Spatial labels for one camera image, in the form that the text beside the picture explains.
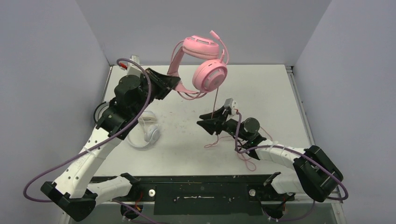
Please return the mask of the pink headphones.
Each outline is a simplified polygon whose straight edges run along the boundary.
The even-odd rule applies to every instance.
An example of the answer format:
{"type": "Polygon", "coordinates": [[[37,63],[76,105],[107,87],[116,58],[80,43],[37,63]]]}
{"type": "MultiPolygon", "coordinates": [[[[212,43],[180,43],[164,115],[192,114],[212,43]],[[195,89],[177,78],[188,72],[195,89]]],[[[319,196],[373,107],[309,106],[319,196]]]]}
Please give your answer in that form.
{"type": "MultiPolygon", "coordinates": [[[[213,39],[192,35],[180,41],[172,51],[170,66],[167,76],[178,77],[179,66],[185,54],[203,60],[192,77],[195,90],[188,90],[182,81],[176,86],[175,91],[185,100],[195,100],[204,97],[207,93],[218,91],[227,77],[229,53],[221,38],[214,32],[210,32],[213,39]]],[[[248,147],[256,146],[261,136],[259,130],[262,127],[254,118],[242,121],[239,136],[231,136],[235,141],[235,151],[238,158],[245,162],[248,167],[254,164],[252,159],[258,156],[253,151],[247,151],[248,147]]]]}

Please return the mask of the black white headphones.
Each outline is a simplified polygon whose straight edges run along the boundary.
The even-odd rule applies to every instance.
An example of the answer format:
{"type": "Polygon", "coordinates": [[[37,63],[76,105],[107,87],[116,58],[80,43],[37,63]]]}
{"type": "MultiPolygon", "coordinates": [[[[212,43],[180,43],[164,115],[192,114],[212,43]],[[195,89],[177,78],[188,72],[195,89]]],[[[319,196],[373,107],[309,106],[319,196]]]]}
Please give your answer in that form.
{"type": "Polygon", "coordinates": [[[108,107],[109,107],[109,102],[104,101],[104,102],[100,103],[100,104],[95,108],[94,113],[93,113],[93,120],[94,120],[94,123],[95,123],[95,124],[98,123],[98,121],[99,121],[99,119],[101,118],[103,112],[104,112],[108,107]]]}

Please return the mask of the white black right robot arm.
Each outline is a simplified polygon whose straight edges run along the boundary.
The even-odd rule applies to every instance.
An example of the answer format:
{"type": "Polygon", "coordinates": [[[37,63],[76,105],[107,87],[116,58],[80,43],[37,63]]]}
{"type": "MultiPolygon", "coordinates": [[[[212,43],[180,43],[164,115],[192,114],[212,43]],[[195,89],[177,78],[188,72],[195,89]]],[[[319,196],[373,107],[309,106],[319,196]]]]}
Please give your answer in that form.
{"type": "Polygon", "coordinates": [[[292,174],[276,174],[263,185],[271,200],[282,194],[303,193],[316,202],[326,199],[343,201],[348,198],[340,170],[322,148],[289,147],[269,140],[259,133],[255,118],[242,120],[237,109],[221,107],[213,113],[199,116],[197,124],[210,135],[226,132],[234,139],[235,151],[259,161],[269,161],[293,170],[292,174]]]}

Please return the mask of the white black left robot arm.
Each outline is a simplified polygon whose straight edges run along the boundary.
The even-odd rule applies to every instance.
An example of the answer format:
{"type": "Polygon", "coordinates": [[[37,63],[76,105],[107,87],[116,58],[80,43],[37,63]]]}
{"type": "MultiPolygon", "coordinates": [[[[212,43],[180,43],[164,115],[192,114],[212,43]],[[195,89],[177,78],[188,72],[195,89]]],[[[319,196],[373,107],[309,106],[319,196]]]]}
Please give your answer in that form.
{"type": "Polygon", "coordinates": [[[118,197],[135,200],[140,188],[135,184],[137,179],[128,173],[100,183],[91,180],[107,156],[137,125],[147,106],[155,99],[164,99],[179,82],[179,77],[150,68],[140,75],[123,76],[83,149],[58,178],[41,186],[41,192],[77,222],[101,203],[118,197]]]}

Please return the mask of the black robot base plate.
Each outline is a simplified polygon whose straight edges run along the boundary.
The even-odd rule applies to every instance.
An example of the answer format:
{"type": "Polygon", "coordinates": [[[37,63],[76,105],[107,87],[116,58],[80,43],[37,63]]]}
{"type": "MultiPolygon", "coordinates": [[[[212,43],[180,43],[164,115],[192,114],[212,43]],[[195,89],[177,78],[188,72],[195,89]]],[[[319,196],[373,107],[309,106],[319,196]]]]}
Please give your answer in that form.
{"type": "Polygon", "coordinates": [[[274,175],[138,176],[122,202],[153,205],[154,215],[260,216],[280,214],[299,201],[296,193],[278,194],[269,184],[274,175]]]}

